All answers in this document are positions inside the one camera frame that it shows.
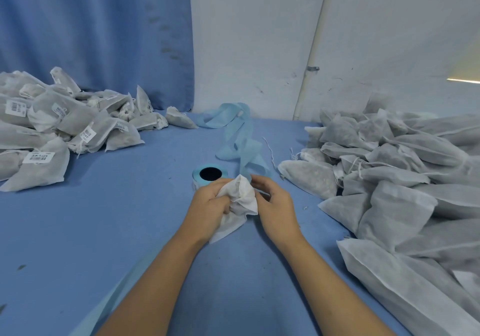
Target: blue curtain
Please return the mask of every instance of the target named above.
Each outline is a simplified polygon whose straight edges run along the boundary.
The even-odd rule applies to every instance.
[[[136,94],[156,109],[194,103],[190,0],[0,0],[0,71]]]

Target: blue tape roll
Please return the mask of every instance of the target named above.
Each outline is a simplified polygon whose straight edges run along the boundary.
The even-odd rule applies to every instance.
[[[227,170],[222,166],[214,163],[207,163],[193,171],[191,175],[194,182],[193,188],[197,190],[219,178],[227,178],[229,176],[228,174]]]

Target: left hand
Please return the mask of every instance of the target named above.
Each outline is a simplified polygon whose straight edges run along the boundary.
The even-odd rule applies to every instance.
[[[176,236],[202,247],[220,226],[223,214],[229,213],[230,198],[215,198],[231,178],[220,178],[200,187],[193,195],[187,215]]]

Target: forearm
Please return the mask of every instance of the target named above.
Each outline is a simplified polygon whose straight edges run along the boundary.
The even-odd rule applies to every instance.
[[[96,336],[165,335],[199,249],[178,235],[172,237]]]
[[[281,246],[323,335],[393,335],[302,237]]]

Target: blue tabletop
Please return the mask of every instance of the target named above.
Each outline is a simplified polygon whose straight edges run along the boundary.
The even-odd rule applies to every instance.
[[[299,152],[301,121],[254,119],[254,138],[268,140],[277,164]],[[218,162],[223,129],[169,126],[142,132],[144,145],[72,155],[65,181],[0,193],[0,335],[67,335],[150,248],[166,243],[193,196],[192,171]],[[264,145],[263,157],[270,163]],[[409,335],[348,273],[336,241],[348,236],[323,213],[319,198],[275,172],[288,190],[308,242],[399,335]],[[258,217],[195,258],[169,335],[319,335],[285,259]]]

